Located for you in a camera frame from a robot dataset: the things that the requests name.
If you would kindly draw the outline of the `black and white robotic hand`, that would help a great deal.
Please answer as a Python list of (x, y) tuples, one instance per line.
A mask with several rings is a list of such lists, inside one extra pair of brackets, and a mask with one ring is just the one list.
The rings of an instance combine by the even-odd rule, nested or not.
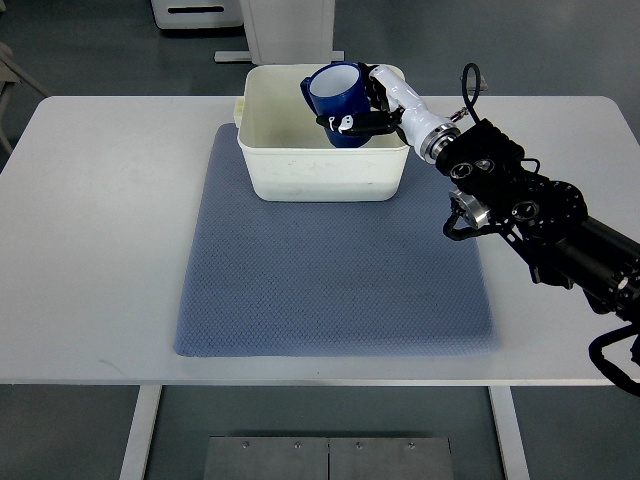
[[(350, 127), (340, 132), (350, 136), (382, 136), (397, 134), (412, 147), (419, 158), (434, 163), (444, 147), (461, 132), (456, 121), (437, 115), (406, 81), (387, 65), (357, 63), (370, 102), (368, 113), (356, 113), (344, 118)], [(333, 117), (316, 116), (321, 127), (338, 126)]]

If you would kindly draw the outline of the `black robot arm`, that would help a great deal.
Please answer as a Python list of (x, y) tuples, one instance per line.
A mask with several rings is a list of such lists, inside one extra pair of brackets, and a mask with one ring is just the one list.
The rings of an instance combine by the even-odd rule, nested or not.
[(534, 283), (579, 286), (595, 313), (624, 320), (594, 339), (588, 354), (611, 383), (638, 395), (638, 382), (604, 355), (612, 344), (639, 337), (638, 243), (590, 217), (574, 185), (526, 169), (524, 149), (488, 120), (444, 137), (429, 155), (456, 187), (444, 235), (461, 241), (498, 234)]

